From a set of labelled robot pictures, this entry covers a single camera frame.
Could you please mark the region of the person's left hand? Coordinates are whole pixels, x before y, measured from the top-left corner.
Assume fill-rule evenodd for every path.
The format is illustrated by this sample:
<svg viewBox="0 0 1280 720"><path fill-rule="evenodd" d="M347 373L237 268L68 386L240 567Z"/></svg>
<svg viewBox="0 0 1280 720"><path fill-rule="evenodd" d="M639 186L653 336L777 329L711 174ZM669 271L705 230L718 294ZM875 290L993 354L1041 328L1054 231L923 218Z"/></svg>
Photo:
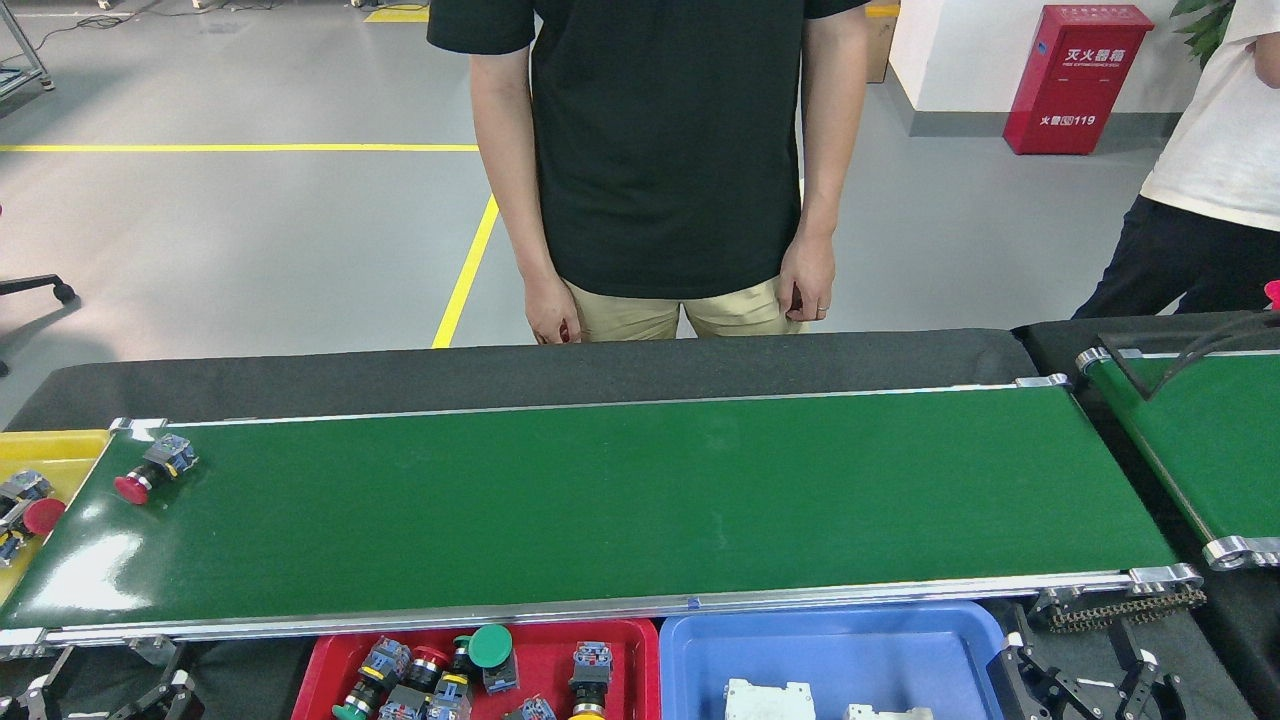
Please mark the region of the person's left hand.
<svg viewBox="0 0 1280 720"><path fill-rule="evenodd" d="M835 283L835 249L829 232L799 231L780 269L777 299L791 322L822 322L829 314Z"/></svg>

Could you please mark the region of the person's right hand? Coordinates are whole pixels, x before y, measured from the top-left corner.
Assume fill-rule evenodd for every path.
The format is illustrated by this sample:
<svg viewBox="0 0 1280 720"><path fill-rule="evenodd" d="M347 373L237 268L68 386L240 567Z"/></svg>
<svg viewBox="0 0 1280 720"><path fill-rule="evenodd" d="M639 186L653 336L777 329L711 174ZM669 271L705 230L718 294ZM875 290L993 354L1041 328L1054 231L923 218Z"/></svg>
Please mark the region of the person's right hand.
<svg viewBox="0 0 1280 720"><path fill-rule="evenodd" d="M522 275L525 314L538 345L582 341L579 309L570 287L554 272Z"/></svg>

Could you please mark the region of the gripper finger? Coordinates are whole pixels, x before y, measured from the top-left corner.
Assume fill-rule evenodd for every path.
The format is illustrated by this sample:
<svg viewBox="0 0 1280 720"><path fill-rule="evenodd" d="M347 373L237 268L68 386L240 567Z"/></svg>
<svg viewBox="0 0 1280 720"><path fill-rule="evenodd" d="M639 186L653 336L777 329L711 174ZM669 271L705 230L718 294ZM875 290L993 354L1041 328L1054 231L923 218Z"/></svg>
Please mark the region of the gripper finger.
<svg viewBox="0 0 1280 720"><path fill-rule="evenodd" d="M61 707L76 675L76 648L61 650L51 669L18 694L1 697L1 719L67 719Z"/></svg>
<svg viewBox="0 0 1280 720"><path fill-rule="evenodd" d="M1076 685L1034 656L1028 630L1006 635L988 676L1005 719L1091 719Z"/></svg>
<svg viewBox="0 0 1280 720"><path fill-rule="evenodd" d="M1125 676L1108 700L1106 719L1188 719L1181 680L1162 674L1158 660L1140 648L1125 620L1115 620L1108 638Z"/></svg>
<svg viewBox="0 0 1280 720"><path fill-rule="evenodd" d="M141 698L124 703L108 719L197 719L195 680L184 669L165 671L163 679Z"/></svg>

